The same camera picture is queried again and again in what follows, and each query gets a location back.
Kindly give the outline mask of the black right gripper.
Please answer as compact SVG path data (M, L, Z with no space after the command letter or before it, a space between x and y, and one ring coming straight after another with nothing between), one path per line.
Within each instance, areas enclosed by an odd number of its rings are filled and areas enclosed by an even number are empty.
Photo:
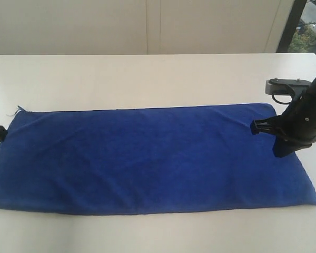
M250 129L253 135L276 136L272 151L277 158L295 152L297 147L312 146L316 143L316 93L305 92L279 116L253 120Z

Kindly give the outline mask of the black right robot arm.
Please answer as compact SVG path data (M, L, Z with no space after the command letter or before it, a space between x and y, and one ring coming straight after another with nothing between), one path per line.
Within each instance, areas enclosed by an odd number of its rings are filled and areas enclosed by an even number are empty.
M269 79L265 93L274 102L286 105L280 115L254 120L252 134L275 136L273 154L283 158L316 143L316 77L312 82L301 79Z

